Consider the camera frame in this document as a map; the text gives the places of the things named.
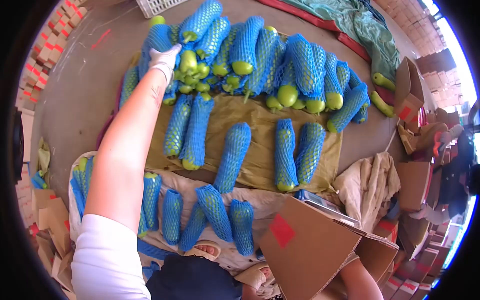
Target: white sleeve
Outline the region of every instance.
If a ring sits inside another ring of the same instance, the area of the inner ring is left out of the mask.
[[[73,255],[72,285],[79,300],[150,300],[135,233],[117,221],[85,215]]]

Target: gray floor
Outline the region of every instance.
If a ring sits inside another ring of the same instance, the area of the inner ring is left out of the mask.
[[[168,24],[179,23],[202,2],[190,0],[162,15]],[[257,14],[265,19],[265,25],[271,25],[279,32],[288,35],[302,33],[309,41],[347,61],[369,89],[373,88],[370,66],[338,42],[331,32],[253,0],[221,2],[223,15],[233,23]],[[402,55],[414,59],[415,46],[394,21],[386,13],[384,15]],[[148,20],[144,19],[135,1],[93,9],[74,29],[67,48],[50,75],[37,105],[32,145],[38,144],[40,136],[49,143],[52,151],[50,185],[64,201],[68,197],[71,165],[82,153],[95,149],[97,135],[114,108],[120,79],[147,31]],[[397,119],[386,118],[374,106],[368,113],[366,123],[351,124],[345,129],[339,172],[360,158],[385,151],[392,135],[390,154],[396,161],[405,159],[398,134],[394,134]]]

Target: tattoo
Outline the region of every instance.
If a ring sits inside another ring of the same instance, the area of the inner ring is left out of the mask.
[[[152,86],[152,94],[150,95],[154,100],[155,100],[155,105],[157,108],[160,108],[160,104],[162,103],[162,100],[160,99],[160,86],[157,85],[157,87]]]

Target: white plastic crate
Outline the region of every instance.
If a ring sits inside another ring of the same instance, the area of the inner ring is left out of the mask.
[[[188,0],[137,0],[145,18],[150,19],[167,9]]]

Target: hand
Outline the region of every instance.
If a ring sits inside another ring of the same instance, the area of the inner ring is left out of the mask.
[[[408,215],[413,219],[420,220],[427,216],[429,209],[431,209],[430,206],[428,206],[427,204],[422,204],[419,211],[417,211],[416,213],[410,213]]]
[[[442,134],[440,135],[440,142],[445,143],[445,145],[450,144],[452,142],[452,135],[450,134],[450,132],[442,132]]]
[[[148,63],[149,70],[158,69],[163,72],[167,85],[173,79],[173,68],[175,67],[175,59],[181,50],[181,45],[176,44],[170,50],[165,52],[158,52],[155,49],[150,49],[151,60]]]

